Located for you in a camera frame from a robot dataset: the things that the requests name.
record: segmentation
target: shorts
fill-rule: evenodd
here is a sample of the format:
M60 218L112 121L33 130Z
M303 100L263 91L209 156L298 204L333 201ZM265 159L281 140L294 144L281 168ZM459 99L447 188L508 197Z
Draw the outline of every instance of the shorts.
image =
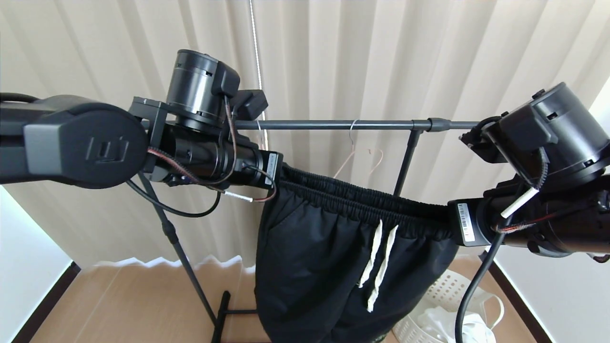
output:
M452 262L446 206L418 203L284 164L265 204L256 304L274 343L372 343Z

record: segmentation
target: dark brown baseboard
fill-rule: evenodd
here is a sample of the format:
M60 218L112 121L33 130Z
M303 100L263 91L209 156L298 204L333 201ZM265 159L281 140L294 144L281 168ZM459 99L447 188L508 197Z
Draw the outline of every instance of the dark brown baseboard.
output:
M13 339L13 343L27 343L32 340L40 325L45 321L46 317L51 313L55 304L62 297L63 293L68 289L76 275L81 271L81 268L72 262L65 272L60 276L53 288L47 293L45 298L40 302L36 310L32 313L27 322L23 325L19 333Z
M481 256L481 260L483 260L487 256L487 252L484 251ZM506 275L502 272L502 270L498 267L498 265L493 262L489 267L489 273L493 276L495 281L498 283L506 297L511 302L513 307L517 310L519 317L523 320L525 325L528 327L529 332L531 332L532 336L538 343L553 343L553 341L548 337L548 334L542 328L542 325L538 322L534 314L529 310L525 302L517 293L515 287L508 281Z

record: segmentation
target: basket handle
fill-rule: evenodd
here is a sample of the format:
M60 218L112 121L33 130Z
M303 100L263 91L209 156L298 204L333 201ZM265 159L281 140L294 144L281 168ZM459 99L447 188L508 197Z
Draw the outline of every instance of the basket handle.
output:
M484 298L481 301L481 312L483 312L485 314L486 321L487 321L487 313L485 311L485 302L488 301L489 299L496 299L496 301L498 302L498 304L500 306L500 314L498 315L498 318L496 318L496 320L494 320L493 323L487 324L487 327L490 330L493 330L493 328L495 328L495 326L498 325L498 323L500 323L500 321L504 317L504 303L502 302L502 299L500 299L495 294L487 293L486 295L484 295Z

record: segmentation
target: white drawstring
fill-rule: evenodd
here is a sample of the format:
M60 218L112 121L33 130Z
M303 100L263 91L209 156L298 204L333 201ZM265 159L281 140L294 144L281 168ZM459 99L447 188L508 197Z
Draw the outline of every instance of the white drawstring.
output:
M394 229L390 231L390 234L387 236L386 243L386 255L384 260L381 262L381 266L379 271L377 272L377 276L375 277L375 288L371 292L371 296L368 298L367 302L367 311L373 312L373 306L375 305L375 301L377 300L377 296L379 295L379 287L381 287L381 283L383 282L383 278L386 275L387 266L390 263L390 252L392 251L392 246L394 245L394 238L396 238L396 230L398 229L398 225L394 226Z
M368 277L371 274L371 270L373 270L373 264L375 263L375 255L377 255L377 251L379 250L379 246L381 245L381 236L383 233L383 222L380 220L377 229L375 230L375 236L373 237L373 246L371 247L371 257L368 259L367 266L364 267L364 272L362 272L362 276L360 277L360 282L358 282L358 288L362 288L364 283L367 282Z

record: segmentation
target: white wall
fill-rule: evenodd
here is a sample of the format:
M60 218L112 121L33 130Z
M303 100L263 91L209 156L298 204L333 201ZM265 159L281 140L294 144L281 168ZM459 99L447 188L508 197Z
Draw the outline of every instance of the white wall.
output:
M72 260L0 187L0 342L10 342Z
M590 112L610 134L610 82ZM545 258L514 247L501 247L495 260L557 343L610 342L610 262L584 253Z

